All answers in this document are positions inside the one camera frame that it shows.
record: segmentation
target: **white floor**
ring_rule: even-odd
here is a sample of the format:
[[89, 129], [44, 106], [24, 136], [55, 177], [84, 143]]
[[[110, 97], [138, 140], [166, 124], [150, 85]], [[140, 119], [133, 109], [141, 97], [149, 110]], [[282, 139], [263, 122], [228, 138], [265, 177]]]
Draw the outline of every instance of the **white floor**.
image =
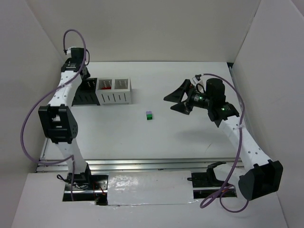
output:
[[[227, 137], [210, 121], [207, 110], [194, 108], [187, 116], [172, 111], [163, 98], [184, 79], [213, 73], [232, 82], [226, 63], [107, 62], [90, 63], [91, 77], [130, 77], [133, 104], [73, 107], [77, 142], [89, 159], [233, 158]], [[227, 101], [240, 112], [237, 96], [226, 85]], [[145, 112], [151, 110], [153, 120]], [[58, 148], [47, 143], [42, 159], [60, 159]]]
[[[232, 214], [218, 200], [206, 209], [200, 209], [200, 202], [120, 207], [62, 202], [64, 185], [56, 173], [29, 174], [12, 228], [287, 228], [275, 193]], [[236, 198], [223, 201], [231, 209], [242, 207]]]

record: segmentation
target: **white table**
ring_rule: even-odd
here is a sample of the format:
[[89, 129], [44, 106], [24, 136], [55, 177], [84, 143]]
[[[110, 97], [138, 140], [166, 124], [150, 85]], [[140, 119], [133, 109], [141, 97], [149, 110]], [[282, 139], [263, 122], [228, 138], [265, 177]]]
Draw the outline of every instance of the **white table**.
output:
[[[250, 202], [245, 211], [226, 212], [216, 200], [180, 205], [95, 206], [93, 202], [62, 202], [65, 183], [56, 173], [29, 174], [12, 228], [287, 228], [275, 193]], [[225, 198], [231, 209], [237, 198]]]
[[[79, 132], [78, 145], [87, 160], [233, 158], [236, 150], [210, 121], [207, 110], [190, 116], [170, 110], [163, 98], [195, 74], [214, 73], [232, 82], [226, 63], [104, 62], [90, 63], [91, 77], [130, 77], [133, 104], [72, 107]], [[226, 85], [227, 101], [240, 112], [237, 96]], [[153, 120], [145, 112], [151, 110]], [[41, 159], [62, 155], [50, 141]]]

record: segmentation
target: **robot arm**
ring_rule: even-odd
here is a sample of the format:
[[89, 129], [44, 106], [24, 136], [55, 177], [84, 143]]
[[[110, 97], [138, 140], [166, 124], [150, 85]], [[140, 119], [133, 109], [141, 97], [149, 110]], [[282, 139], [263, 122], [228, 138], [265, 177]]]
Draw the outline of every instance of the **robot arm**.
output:
[[[76, 77], [71, 83], [64, 85], [75, 76], [85, 54], [83, 48], [76, 47], [70, 48], [67, 53], [71, 53], [71, 58], [61, 67], [59, 86], [62, 86], [62, 88], [56, 91], [47, 106], [39, 108], [38, 114], [45, 136], [56, 144], [63, 158], [67, 158], [70, 155], [74, 156], [75, 183], [85, 185], [91, 184], [91, 171], [77, 145], [78, 125], [70, 108], [77, 88], [82, 80], [90, 77], [90, 74], [86, 66], [84, 66], [80, 76]], [[72, 162], [71, 159], [67, 160], [68, 181], [71, 181], [73, 172]]]
[[[182, 101], [184, 94], [188, 98]], [[218, 128], [229, 138], [233, 146], [238, 149], [240, 130], [242, 128], [242, 144], [240, 158], [245, 172], [234, 169], [229, 184], [236, 188], [237, 196], [253, 200], [279, 188], [283, 167], [279, 161], [272, 161], [258, 146], [245, 126], [239, 126], [239, 114], [235, 107], [226, 102], [225, 86], [221, 79], [207, 80], [206, 92], [201, 93], [189, 79], [173, 93], [164, 98], [165, 101], [176, 102], [172, 110], [189, 115], [193, 107], [208, 110], [208, 116]], [[231, 170], [231, 166], [218, 162], [208, 167], [217, 180], [224, 181]]]

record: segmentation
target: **green block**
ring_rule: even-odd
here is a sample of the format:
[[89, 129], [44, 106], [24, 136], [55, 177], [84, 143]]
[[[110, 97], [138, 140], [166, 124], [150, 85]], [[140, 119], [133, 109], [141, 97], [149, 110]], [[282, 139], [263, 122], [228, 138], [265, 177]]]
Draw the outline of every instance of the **green block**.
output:
[[153, 119], [152, 114], [147, 114], [147, 120]]

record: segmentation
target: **purple cable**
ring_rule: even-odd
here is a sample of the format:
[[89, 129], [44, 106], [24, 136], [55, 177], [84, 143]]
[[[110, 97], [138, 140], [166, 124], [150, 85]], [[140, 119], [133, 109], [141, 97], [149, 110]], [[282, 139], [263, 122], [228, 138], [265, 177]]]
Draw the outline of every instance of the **purple cable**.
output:
[[[86, 43], [85, 43], [85, 40], [83, 38], [83, 36], [81, 35], [80, 32], [78, 32], [77, 30], [75, 29], [68, 29], [64, 35], [63, 35], [63, 49], [64, 51], [66, 50], [66, 35], [68, 32], [75, 32], [77, 33], [81, 40], [82, 40], [82, 43], [83, 43], [83, 46], [84, 46], [84, 53], [86, 53]], [[65, 82], [64, 84], [62, 84], [61, 86], [58, 86], [57, 88], [49, 91], [47, 94], [45, 94], [44, 96], [42, 96], [34, 105], [33, 107], [31, 107], [31, 109], [29, 110], [27, 116], [25, 117], [24, 119], [24, 122], [22, 124], [22, 127], [21, 127], [21, 132], [20, 132], [20, 143], [21, 143], [21, 147], [22, 147], [22, 150], [25, 154], [25, 156], [30, 159], [32, 162], [34, 163], [37, 163], [37, 164], [42, 164], [42, 165], [56, 165], [56, 164], [60, 164], [62, 162], [65, 162], [69, 159], [72, 159], [72, 164], [73, 164], [73, 172], [72, 172], [72, 180], [71, 180], [71, 183], [72, 183], [72, 188], [71, 188], [71, 198], [72, 198], [72, 201], [74, 201], [74, 198], [73, 198], [73, 182], [74, 182], [74, 172], [75, 172], [75, 161], [74, 161], [74, 156], [71, 155], [65, 159], [62, 159], [62, 160], [59, 160], [59, 161], [54, 161], [54, 162], [45, 162], [45, 161], [40, 161], [40, 160], [37, 160], [35, 158], [33, 158], [32, 156], [30, 156], [30, 154], [28, 153], [27, 149], [25, 148], [25, 144], [24, 144], [24, 129], [25, 129], [25, 125], [27, 124], [28, 120], [29, 120], [29, 117], [30, 115], [32, 114], [32, 112], [34, 111], [34, 109], [38, 106], [38, 104], [40, 104], [41, 101], [43, 101], [45, 98], [47, 98], [49, 95], [51, 95], [52, 93], [55, 93], [58, 89], [61, 89], [63, 88], [64, 86], [68, 85], [69, 83], [71, 83], [79, 74], [80, 72], [82, 71], [82, 68], [84, 67], [85, 65], [85, 60], [86, 60], [86, 56], [84, 56], [83, 60], [82, 60], [82, 63], [80, 65], [80, 68], [79, 70], [77, 71], [77, 73], [75, 74], [74, 77], [72, 77], [70, 80], [68, 80], [67, 82]]]
[[[242, 113], [241, 113], [241, 117], [240, 117], [240, 119], [239, 119], [239, 126], [240, 126], [240, 125], [242, 124], [242, 122], [243, 122], [243, 119], [244, 119], [244, 114], [245, 114], [245, 103], [244, 103], [243, 98], [241, 97], [241, 95], [240, 95], [239, 92], [237, 91], [237, 89], [236, 89], [229, 81], [227, 81], [226, 79], [224, 79], [224, 78], [222, 78], [222, 77], [220, 77], [220, 76], [218, 76], [218, 75], [214, 75], [214, 74], [203, 74], [203, 75], [204, 75], [204, 76], [213, 76], [213, 77], [217, 77], [217, 78], [223, 80], [224, 82], [226, 82], [226, 83], [234, 90], [234, 92], [236, 92], [237, 96], [239, 97], [239, 99], [240, 99], [240, 101], [241, 101], [241, 103], [242, 103], [242, 107], [241, 107]], [[219, 189], [218, 191], [216, 191], [216, 192], [210, 194], [209, 196], [207, 196], [207, 197], [200, 203], [200, 206], [199, 206], [200, 208], [205, 208], [205, 207], [209, 206], [209, 205], [210, 205], [218, 196], [220, 196], [220, 203], [221, 203], [221, 197], [225, 194], [225, 192], [222, 193], [222, 191], [223, 191], [224, 189], [227, 189], [228, 181], [229, 181], [230, 177], [232, 176], [232, 173], [233, 173], [234, 169], [235, 169], [236, 166], [237, 166], [237, 162], [238, 162], [238, 159], [239, 159], [239, 156], [240, 156], [240, 153], [241, 153], [242, 142], [243, 142], [243, 132], [242, 132], [242, 128], [240, 127], [240, 128], [239, 128], [239, 142], [238, 142], [237, 155], [236, 155], [236, 158], [235, 158], [235, 160], [234, 160], [234, 162], [233, 162], [233, 165], [232, 165], [232, 167], [231, 167], [231, 170], [230, 170], [230, 172], [229, 172], [227, 178], [225, 179], [224, 183], [223, 183], [222, 186], [220, 187], [220, 189]], [[229, 209], [227, 209], [226, 207], [224, 207], [222, 203], [221, 203], [221, 205], [222, 205], [222, 207], [223, 207], [225, 210], [227, 210], [227, 211], [229, 211], [229, 212], [238, 213], [238, 212], [243, 211], [243, 210], [247, 207], [248, 203], [249, 203], [249, 201], [247, 201], [245, 207], [243, 207], [241, 210], [238, 210], [238, 211], [235, 211], [235, 212], [234, 212], [234, 211], [231, 211], [231, 210], [229, 210]]]

